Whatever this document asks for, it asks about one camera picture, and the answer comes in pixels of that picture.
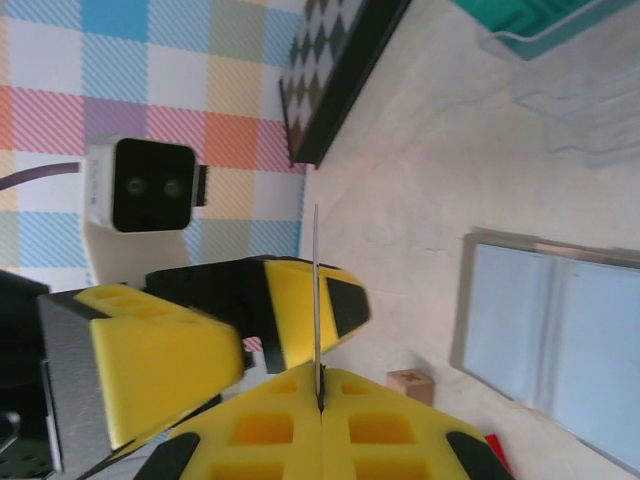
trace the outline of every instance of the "plaid fabric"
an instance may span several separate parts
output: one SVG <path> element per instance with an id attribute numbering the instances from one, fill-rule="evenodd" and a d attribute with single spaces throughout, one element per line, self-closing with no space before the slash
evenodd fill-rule
<path id="1" fill-rule="evenodd" d="M 97 133 L 191 145 L 209 204 L 191 260 L 295 255 L 304 174 L 277 82 L 298 0 L 0 0 L 0 176 L 79 161 Z M 0 192 L 0 268 L 87 284 L 77 175 Z"/>
<path id="2" fill-rule="evenodd" d="M 261 352 L 262 351 L 262 342 L 258 337 L 249 337 L 245 338 L 243 341 L 244 349 L 247 352 Z"/>

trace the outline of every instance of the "white camera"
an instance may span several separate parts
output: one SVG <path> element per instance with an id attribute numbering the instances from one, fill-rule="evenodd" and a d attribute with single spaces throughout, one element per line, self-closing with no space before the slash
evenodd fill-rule
<path id="1" fill-rule="evenodd" d="M 81 176 L 82 238 L 93 281 L 143 287 L 146 273 L 189 265 L 182 230 L 204 204 L 205 173 L 186 145 L 94 139 Z"/>
<path id="2" fill-rule="evenodd" d="M 196 154 L 191 147 L 98 137 L 89 145 L 87 219 L 120 233 L 185 229 L 195 205 Z"/>

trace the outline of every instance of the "thin metal rod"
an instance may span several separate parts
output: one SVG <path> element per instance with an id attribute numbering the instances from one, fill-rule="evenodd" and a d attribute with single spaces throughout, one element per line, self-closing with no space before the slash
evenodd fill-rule
<path id="1" fill-rule="evenodd" d="M 321 371 L 320 356 L 322 354 L 320 336 L 320 278 L 318 274 L 318 205 L 313 212 L 313 330 L 314 330 L 314 368 L 316 395 L 320 394 Z"/>

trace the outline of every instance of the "clear plastic container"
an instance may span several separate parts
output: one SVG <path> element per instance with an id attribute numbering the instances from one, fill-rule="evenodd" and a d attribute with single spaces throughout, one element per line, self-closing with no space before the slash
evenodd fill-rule
<path id="1" fill-rule="evenodd" d="M 554 43 L 603 8 L 617 11 L 533 60 L 514 50 Z M 607 165 L 640 153 L 639 21 L 638 1 L 594 0 L 533 37 L 480 27 L 479 44 L 508 62 L 513 100 L 542 117 L 549 151 Z"/>

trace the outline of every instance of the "wooden block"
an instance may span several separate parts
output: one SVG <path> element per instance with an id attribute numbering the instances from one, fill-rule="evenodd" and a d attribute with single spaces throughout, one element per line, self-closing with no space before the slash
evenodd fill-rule
<path id="1" fill-rule="evenodd" d="M 436 384 L 431 377 L 415 368 L 387 373 L 387 387 L 433 406 Z"/>

